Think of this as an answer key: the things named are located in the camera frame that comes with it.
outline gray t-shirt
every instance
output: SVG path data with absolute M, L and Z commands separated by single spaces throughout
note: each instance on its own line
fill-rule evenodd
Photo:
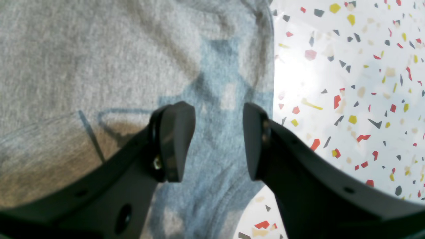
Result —
M 242 108 L 272 112 L 267 1 L 1 0 L 0 63 L 0 208 L 75 182 L 180 100 L 196 108 L 184 179 L 159 185 L 142 238 L 230 238 L 262 186 Z

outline hole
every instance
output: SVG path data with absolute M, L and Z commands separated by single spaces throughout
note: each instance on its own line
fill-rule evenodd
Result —
M 354 189 L 348 187 L 344 187 L 344 191 L 347 193 L 354 193 Z
M 115 224 L 115 234 L 119 235 L 125 231 L 131 221 L 131 206 L 124 205 L 118 213 Z
M 83 189 L 83 190 L 81 190 L 81 191 L 76 192 L 76 193 L 75 193 L 75 196 L 76 196 L 76 197 L 82 197 L 82 196 L 85 196 L 85 195 L 87 195 L 87 194 L 88 194 L 88 190 L 87 190 L 87 189 Z

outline black plastic arm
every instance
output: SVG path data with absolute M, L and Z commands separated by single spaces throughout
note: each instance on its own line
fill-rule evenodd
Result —
M 35 202 L 0 211 L 13 239 L 138 239 L 158 182 L 180 182 L 195 130 L 195 109 L 178 102 L 153 112 L 105 164 Z
M 289 239 L 402 238 L 425 229 L 425 207 L 333 167 L 252 103 L 244 139 L 249 174 L 275 194 Z

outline rounded black tip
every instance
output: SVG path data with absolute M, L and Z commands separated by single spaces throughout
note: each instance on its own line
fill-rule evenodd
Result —
M 267 113 L 258 105 L 244 105 L 244 140 L 246 162 L 252 180 L 261 179 L 261 159 L 270 145 L 270 125 Z
M 159 131 L 160 155 L 169 182 L 183 180 L 195 122 L 195 108 L 184 101 L 167 107 L 162 114 Z

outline speckled floor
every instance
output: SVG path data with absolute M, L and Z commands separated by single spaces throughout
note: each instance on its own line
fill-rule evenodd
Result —
M 270 9 L 273 120 L 348 175 L 425 204 L 425 2 L 274 0 Z M 286 237 L 262 196 L 274 200 L 264 188 L 234 238 Z

